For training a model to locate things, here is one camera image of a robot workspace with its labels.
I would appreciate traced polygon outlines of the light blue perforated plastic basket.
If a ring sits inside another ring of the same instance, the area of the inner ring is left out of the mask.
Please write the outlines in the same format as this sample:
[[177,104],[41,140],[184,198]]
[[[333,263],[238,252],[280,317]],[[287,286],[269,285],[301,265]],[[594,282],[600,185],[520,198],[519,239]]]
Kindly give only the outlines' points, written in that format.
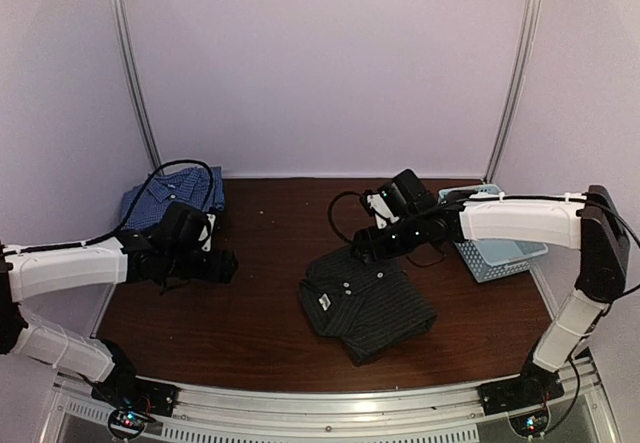
[[515,240],[467,240],[453,245],[477,283],[527,272],[534,259],[548,253],[544,243]]

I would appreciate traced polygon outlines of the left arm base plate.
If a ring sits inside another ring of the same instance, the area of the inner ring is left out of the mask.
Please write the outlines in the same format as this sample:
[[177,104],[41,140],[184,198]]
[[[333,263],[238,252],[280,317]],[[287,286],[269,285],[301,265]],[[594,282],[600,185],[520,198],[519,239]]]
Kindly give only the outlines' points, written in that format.
[[88,381],[91,397],[112,407],[106,427],[117,441],[131,441],[145,432],[162,429],[162,418],[173,415],[178,388],[168,383],[136,378],[132,396],[122,396],[106,383]]

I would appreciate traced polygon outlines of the right aluminium corner post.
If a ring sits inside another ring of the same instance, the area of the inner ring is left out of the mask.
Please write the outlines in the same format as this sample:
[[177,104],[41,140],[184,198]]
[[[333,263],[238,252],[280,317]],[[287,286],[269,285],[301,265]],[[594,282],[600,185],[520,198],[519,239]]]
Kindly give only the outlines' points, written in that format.
[[500,162],[504,156],[509,133],[515,121],[519,99],[524,87],[526,68],[530,61],[534,46],[541,6],[542,0],[524,0],[520,32],[516,45],[511,77],[507,87],[498,131],[483,177],[484,183],[494,182]]

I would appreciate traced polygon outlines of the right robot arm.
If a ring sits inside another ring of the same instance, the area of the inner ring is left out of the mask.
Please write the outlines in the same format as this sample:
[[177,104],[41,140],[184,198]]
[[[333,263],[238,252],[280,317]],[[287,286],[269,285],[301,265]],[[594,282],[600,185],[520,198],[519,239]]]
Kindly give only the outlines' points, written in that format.
[[535,265],[555,249],[580,257],[579,271],[520,372],[479,386],[487,414],[542,406],[563,394],[559,371],[591,336],[612,305],[626,296],[630,247],[637,238],[608,190],[516,195],[479,185],[433,194],[405,170],[360,198],[375,220],[350,240],[364,261],[405,256],[422,245],[473,245],[493,265]]

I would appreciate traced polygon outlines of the aluminium front rail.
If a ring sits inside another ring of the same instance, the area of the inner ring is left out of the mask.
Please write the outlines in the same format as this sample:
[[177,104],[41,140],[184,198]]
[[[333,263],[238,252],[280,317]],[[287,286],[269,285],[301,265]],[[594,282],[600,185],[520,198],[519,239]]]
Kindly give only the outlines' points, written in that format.
[[[560,370],[565,394],[521,410],[489,414],[479,395],[484,383],[508,377],[431,388],[347,393],[232,390],[173,383],[173,414],[154,416],[131,442],[622,442],[600,375],[590,357]],[[107,429],[108,404],[91,398],[78,377],[60,373],[36,442],[118,442]],[[523,437],[516,423],[547,409],[544,438]]]

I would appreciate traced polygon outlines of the black pinstriped long sleeve shirt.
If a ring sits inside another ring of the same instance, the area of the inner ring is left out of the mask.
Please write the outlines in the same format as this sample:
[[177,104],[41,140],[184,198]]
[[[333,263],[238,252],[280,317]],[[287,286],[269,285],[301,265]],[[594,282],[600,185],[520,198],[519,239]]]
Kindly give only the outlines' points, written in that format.
[[298,296],[313,330],[339,339],[356,365],[430,331],[438,316],[398,261],[364,263],[347,246],[309,263]]

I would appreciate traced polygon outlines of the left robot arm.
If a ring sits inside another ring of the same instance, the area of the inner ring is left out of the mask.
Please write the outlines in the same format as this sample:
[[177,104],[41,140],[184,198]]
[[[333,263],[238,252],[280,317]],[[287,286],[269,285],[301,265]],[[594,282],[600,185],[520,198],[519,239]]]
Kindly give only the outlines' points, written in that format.
[[161,220],[142,230],[116,229],[88,241],[1,250],[1,352],[23,355],[79,374],[113,405],[133,407],[144,387],[113,342],[85,338],[20,307],[57,291],[150,280],[161,293],[170,279],[228,283],[235,254],[214,248],[216,218],[173,203]]

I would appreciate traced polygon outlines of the left aluminium corner post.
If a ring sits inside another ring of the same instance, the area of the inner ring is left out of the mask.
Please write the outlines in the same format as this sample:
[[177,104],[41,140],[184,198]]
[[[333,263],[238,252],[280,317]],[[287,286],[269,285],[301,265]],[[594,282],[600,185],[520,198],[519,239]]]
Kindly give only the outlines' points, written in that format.
[[126,0],[110,0],[114,17],[126,87],[129,93],[135,121],[142,145],[152,169],[161,164],[160,152],[149,120],[142,84],[136,64],[133,41],[126,11]]

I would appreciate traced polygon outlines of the blue checked shirt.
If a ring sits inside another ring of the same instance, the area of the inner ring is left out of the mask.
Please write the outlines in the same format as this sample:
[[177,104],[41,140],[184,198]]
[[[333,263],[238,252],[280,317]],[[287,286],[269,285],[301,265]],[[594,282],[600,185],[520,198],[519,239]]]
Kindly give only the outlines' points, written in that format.
[[225,195],[221,168],[212,167],[208,173],[203,167],[193,166],[156,176],[142,192],[124,228],[140,231],[159,223],[173,202],[205,213],[222,212]]

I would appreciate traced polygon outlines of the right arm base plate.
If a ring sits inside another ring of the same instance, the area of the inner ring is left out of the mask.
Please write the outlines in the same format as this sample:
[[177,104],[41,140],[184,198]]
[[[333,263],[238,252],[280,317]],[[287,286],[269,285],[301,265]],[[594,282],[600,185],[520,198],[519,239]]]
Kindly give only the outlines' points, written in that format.
[[478,395],[485,416],[506,414],[517,436],[533,439],[550,427],[551,400],[562,397],[557,381],[542,384],[521,376],[481,384]]

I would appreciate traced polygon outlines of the aluminium corner post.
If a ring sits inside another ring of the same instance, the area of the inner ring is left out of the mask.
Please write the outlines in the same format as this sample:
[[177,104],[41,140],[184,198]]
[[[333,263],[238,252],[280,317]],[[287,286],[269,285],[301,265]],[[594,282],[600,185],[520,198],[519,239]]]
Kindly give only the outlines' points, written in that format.
[[516,45],[511,77],[507,87],[498,131],[483,177],[484,183],[494,182],[500,162],[504,156],[509,133],[515,121],[519,99],[524,87],[526,68],[530,61],[534,46],[541,6],[542,0],[524,0],[520,32]]
[[110,0],[114,17],[126,87],[129,93],[135,121],[142,145],[152,169],[161,164],[160,152],[149,120],[142,84],[136,64],[133,41],[126,11],[126,0]]

